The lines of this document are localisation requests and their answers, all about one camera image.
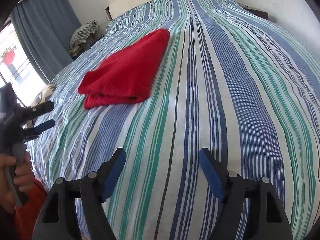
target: blue striped fabric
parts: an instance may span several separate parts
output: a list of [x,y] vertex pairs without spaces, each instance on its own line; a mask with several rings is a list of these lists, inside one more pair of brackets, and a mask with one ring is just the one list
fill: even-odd
[[[108,55],[158,28],[170,41],[151,96],[136,105],[83,109],[77,87]],[[28,144],[47,189],[79,179],[127,153],[103,204],[118,240],[206,240],[221,204],[199,169],[198,152],[243,178],[270,179],[294,239],[319,217],[320,63],[279,26],[233,0],[153,0],[117,17],[105,37],[54,79],[56,126]],[[80,228],[89,237],[80,201]],[[242,239],[248,201],[237,239]]]

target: red towel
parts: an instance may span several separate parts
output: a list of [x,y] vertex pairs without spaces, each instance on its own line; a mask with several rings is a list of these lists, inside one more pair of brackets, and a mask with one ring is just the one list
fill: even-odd
[[78,87],[78,93],[86,95],[84,108],[135,104],[148,99],[169,37],[166,29],[151,32],[87,72]]

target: red cloth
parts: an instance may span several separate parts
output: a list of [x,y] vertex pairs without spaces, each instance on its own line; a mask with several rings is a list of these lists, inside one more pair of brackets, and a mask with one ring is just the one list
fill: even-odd
[[9,65],[12,63],[15,55],[16,55],[16,54],[14,53],[13,50],[8,51],[8,52],[5,54],[4,58],[3,58],[3,63],[4,63],[6,66],[9,66]]
[[78,87],[78,93],[86,95],[84,108],[135,104],[148,99],[169,37],[166,29],[158,29],[87,72]]
[[31,240],[32,232],[47,192],[41,182],[34,179],[34,187],[29,192],[29,201],[22,208],[16,208],[16,227],[21,240]]

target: orange fabric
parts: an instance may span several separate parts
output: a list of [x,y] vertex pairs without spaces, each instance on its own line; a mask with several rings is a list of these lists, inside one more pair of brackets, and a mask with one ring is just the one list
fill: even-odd
[[41,182],[34,179],[34,187],[29,192],[29,202],[22,208],[16,208],[16,227],[21,240],[31,240],[41,207],[47,197],[47,192]]

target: window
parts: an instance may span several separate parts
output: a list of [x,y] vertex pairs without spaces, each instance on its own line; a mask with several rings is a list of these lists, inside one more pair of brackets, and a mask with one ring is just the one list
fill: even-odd
[[10,82],[26,106],[45,86],[24,53],[12,23],[0,33],[0,77],[0,87]]

